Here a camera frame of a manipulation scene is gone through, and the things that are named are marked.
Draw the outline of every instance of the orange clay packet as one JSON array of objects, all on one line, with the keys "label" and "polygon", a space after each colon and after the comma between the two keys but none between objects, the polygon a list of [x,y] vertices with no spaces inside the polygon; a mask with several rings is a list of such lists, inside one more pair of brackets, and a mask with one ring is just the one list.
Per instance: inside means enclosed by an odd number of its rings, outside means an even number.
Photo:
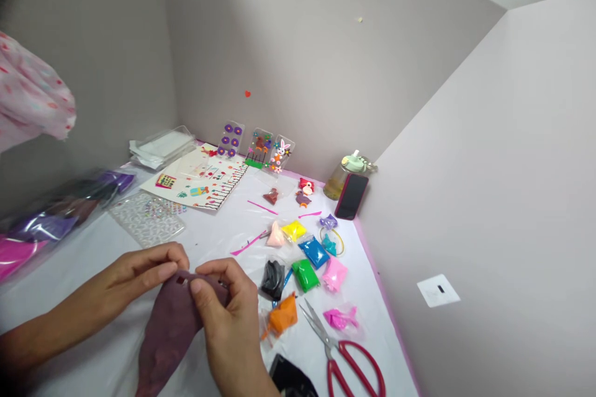
[{"label": "orange clay packet", "polygon": [[264,340],[270,331],[275,334],[275,338],[279,338],[287,328],[297,322],[298,313],[296,311],[296,293],[294,292],[270,312],[269,324],[261,340]]}]

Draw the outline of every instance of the hand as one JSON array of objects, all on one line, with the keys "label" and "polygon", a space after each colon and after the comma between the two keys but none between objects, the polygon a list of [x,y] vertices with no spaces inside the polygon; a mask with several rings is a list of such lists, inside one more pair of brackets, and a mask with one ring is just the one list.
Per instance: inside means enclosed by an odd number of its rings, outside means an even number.
[{"label": "hand", "polygon": [[176,242],[125,253],[50,312],[2,335],[0,348],[16,373],[28,372],[99,332],[132,301],[188,268]]},{"label": "hand", "polygon": [[224,308],[207,282],[191,282],[205,326],[209,368],[220,392],[224,397],[279,397],[261,357],[255,283],[234,259],[207,262],[196,272],[227,283],[232,296]]}]

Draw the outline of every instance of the grey wall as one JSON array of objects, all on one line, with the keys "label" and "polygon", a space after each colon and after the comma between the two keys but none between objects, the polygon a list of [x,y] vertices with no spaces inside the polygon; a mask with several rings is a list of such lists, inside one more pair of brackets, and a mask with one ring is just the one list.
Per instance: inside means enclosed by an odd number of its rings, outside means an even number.
[{"label": "grey wall", "polygon": [[381,155],[503,14],[488,0],[166,7],[182,123],[214,143],[227,119],[282,133],[297,143],[287,167],[321,180],[356,148]]},{"label": "grey wall", "polygon": [[177,124],[165,0],[4,0],[0,30],[58,71],[78,111],[66,142],[41,136],[0,155],[0,213],[124,163],[129,139]]},{"label": "grey wall", "polygon": [[507,12],[378,160],[361,219],[427,397],[594,395],[595,4]]}]

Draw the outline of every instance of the green clay packet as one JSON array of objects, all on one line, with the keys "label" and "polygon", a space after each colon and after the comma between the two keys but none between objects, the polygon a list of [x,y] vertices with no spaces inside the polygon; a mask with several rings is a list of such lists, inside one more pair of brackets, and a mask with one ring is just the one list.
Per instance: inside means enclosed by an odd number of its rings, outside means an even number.
[{"label": "green clay packet", "polygon": [[308,259],[293,263],[292,268],[304,293],[321,284]]}]

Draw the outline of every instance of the jar lid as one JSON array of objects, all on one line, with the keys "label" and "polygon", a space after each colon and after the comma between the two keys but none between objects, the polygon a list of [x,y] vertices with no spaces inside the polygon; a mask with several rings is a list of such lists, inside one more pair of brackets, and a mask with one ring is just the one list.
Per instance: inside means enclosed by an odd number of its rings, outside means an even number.
[{"label": "jar lid", "polygon": [[366,163],[358,156],[358,151],[345,156],[341,160],[341,165],[351,172],[363,172],[366,169]]}]

